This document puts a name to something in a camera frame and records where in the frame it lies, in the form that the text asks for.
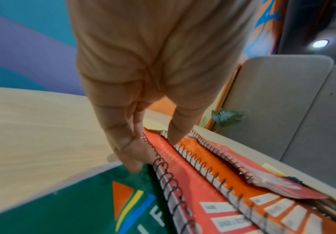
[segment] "table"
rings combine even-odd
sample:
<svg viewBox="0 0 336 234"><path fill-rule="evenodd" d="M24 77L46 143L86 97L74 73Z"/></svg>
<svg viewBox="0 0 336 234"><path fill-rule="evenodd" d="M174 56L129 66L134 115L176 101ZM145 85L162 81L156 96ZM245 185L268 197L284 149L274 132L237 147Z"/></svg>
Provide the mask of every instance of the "table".
<svg viewBox="0 0 336 234"><path fill-rule="evenodd" d="M146 111L144 125L167 129L170 117ZM206 129L203 137L268 163L336 199L336 189L267 155ZM0 210L116 161L86 97L0 88Z"/></svg>

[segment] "green folder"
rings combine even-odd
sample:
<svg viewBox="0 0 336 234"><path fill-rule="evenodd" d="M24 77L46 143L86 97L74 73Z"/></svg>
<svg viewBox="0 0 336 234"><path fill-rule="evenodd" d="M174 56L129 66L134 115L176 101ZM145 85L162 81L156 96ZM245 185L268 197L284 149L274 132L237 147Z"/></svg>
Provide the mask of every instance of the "green folder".
<svg viewBox="0 0 336 234"><path fill-rule="evenodd" d="M0 213L0 234L176 233L151 167L120 162L95 169Z"/></svg>

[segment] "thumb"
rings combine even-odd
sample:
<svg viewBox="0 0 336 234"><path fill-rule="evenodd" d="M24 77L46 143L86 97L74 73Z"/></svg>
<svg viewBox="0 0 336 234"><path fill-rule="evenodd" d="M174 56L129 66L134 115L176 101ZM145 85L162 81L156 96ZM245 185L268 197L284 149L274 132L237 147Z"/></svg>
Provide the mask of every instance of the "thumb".
<svg viewBox="0 0 336 234"><path fill-rule="evenodd" d="M189 109L177 106L168 126L168 141L171 145L180 142L201 119L206 106Z"/></svg>

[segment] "human hand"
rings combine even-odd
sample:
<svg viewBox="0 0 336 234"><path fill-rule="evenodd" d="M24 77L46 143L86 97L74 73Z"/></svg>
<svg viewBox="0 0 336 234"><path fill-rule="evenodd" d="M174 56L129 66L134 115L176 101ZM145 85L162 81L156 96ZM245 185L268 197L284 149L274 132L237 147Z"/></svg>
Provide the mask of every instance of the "human hand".
<svg viewBox="0 0 336 234"><path fill-rule="evenodd" d="M77 68L116 156L131 172L152 163L142 142L145 109L176 105L178 143L230 77L253 29L259 0L68 0Z"/></svg>

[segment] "recessed light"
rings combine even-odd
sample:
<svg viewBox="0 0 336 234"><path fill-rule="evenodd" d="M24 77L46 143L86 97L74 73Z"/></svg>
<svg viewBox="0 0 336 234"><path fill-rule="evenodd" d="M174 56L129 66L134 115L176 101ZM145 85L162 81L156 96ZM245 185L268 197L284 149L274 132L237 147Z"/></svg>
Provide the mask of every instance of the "recessed light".
<svg viewBox="0 0 336 234"><path fill-rule="evenodd" d="M313 43L313 48L321 48L326 46L329 43L328 40L318 40L315 43Z"/></svg>

